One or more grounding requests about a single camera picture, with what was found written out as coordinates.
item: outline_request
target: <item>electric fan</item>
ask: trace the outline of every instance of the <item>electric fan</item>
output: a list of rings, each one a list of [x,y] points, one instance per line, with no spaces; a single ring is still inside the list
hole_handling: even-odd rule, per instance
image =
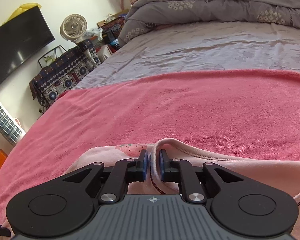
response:
[[[65,40],[69,40],[78,44],[80,41],[83,41],[82,36],[87,30],[87,21],[86,19],[79,14],[71,14],[60,26],[60,35]],[[93,57],[91,56],[89,49],[83,51],[83,53],[88,57],[88,60],[94,65],[97,65]]]

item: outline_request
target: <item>fan grille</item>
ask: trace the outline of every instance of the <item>fan grille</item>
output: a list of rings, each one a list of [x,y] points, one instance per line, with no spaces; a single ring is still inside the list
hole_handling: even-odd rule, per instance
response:
[[[87,30],[86,20],[79,14],[69,15],[62,23],[61,36],[66,39],[78,39]]]

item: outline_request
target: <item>gray comforter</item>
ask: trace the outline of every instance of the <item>gray comforter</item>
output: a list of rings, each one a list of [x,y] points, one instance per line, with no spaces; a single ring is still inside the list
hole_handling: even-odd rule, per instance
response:
[[[159,25],[198,21],[276,23],[300,29],[300,0],[139,0],[126,17],[119,44]]]

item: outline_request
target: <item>strawberry print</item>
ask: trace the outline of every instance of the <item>strawberry print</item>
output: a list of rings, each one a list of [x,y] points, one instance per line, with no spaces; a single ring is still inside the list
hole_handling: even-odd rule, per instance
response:
[[[115,147],[116,149],[124,152],[129,157],[139,157],[141,150],[146,150],[146,144],[123,144]]]

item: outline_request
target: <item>bed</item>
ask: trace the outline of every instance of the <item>bed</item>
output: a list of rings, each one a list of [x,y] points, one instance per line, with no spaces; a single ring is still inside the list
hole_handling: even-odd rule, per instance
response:
[[[300,0],[139,0],[119,38],[123,47],[10,153],[0,223],[16,193],[97,146],[172,137],[221,154],[300,161]]]

